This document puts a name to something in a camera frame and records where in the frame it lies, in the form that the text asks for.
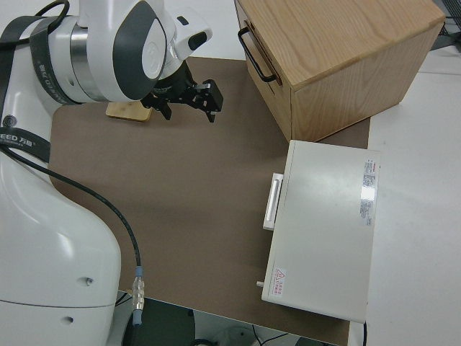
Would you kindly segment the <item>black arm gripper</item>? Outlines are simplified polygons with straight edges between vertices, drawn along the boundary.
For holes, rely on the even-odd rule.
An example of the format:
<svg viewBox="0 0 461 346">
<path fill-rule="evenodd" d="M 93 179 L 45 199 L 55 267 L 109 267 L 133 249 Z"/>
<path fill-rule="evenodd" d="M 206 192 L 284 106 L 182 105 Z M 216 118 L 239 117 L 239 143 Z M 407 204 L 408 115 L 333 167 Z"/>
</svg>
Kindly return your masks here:
<svg viewBox="0 0 461 346">
<path fill-rule="evenodd" d="M 158 110 L 166 120 L 172 115 L 168 103 L 186 104 L 205 112 L 208 121 L 214 123 L 217 112 L 222 110 L 223 96 L 213 79 L 198 84 L 188 65 L 182 64 L 172 75 L 159 79 L 141 103 Z"/>
</svg>

